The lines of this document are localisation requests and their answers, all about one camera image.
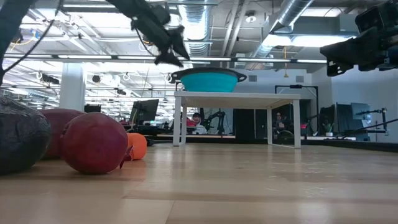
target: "desk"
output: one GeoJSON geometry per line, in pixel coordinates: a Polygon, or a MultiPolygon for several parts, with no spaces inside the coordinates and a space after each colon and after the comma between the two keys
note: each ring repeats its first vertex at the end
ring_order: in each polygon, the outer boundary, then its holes
{"type": "MultiPolygon", "coordinates": [[[[265,109],[267,110],[267,138],[272,144],[272,109],[293,103],[294,118],[294,148],[301,148],[300,139],[300,99],[298,94],[268,94],[268,93],[207,93],[176,91],[174,122],[187,120],[187,108],[234,108],[234,109],[265,109]]],[[[187,123],[182,123],[181,142],[180,125],[174,124],[173,145],[185,144],[187,140],[187,123]]]]}

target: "red object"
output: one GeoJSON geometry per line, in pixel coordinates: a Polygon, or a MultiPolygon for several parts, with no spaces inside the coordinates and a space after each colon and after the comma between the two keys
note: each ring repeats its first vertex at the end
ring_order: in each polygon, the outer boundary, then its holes
{"type": "Polygon", "coordinates": [[[60,154],[60,137],[65,125],[84,112],[68,109],[51,109],[40,110],[40,112],[48,119],[51,124],[51,142],[47,147],[47,152],[44,155],[45,159],[56,159],[60,154]]]}
{"type": "Polygon", "coordinates": [[[127,148],[131,147],[129,152],[130,160],[142,159],[147,154],[147,139],[145,136],[138,133],[128,133],[129,144],[127,148]]]}
{"type": "Polygon", "coordinates": [[[123,125],[101,113],[71,120],[61,136],[61,157],[84,174],[106,174],[124,159],[127,133],[123,125]]]}
{"type": "Polygon", "coordinates": [[[194,121],[191,121],[189,118],[187,118],[187,126],[188,127],[195,127],[197,124],[194,121]]]}

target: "dark red ball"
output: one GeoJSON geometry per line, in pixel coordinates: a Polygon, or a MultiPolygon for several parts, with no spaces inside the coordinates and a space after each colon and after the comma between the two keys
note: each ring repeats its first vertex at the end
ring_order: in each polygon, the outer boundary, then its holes
{"type": "Polygon", "coordinates": [[[71,120],[61,136],[61,157],[84,174],[106,174],[124,159],[127,151],[124,127],[101,113],[71,120]]]}
{"type": "Polygon", "coordinates": [[[44,155],[45,159],[55,159],[61,156],[60,154],[60,140],[61,134],[65,125],[73,118],[83,115],[84,112],[69,109],[50,109],[40,110],[40,112],[47,118],[51,124],[51,142],[48,146],[47,152],[44,155]]]}

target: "teal bowl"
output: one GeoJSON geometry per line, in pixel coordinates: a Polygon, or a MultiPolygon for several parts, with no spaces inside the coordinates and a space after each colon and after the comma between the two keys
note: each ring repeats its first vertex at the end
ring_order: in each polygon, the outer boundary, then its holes
{"type": "Polygon", "coordinates": [[[247,76],[226,68],[203,67],[175,72],[172,79],[180,80],[186,91],[231,93],[247,76]]]}

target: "laminate floor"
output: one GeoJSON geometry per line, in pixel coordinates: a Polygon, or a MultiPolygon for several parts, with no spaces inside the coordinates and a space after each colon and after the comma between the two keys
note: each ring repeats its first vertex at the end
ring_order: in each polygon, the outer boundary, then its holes
{"type": "Polygon", "coordinates": [[[159,144],[95,176],[41,161],[0,177],[0,223],[396,224],[398,154],[159,144]]]}

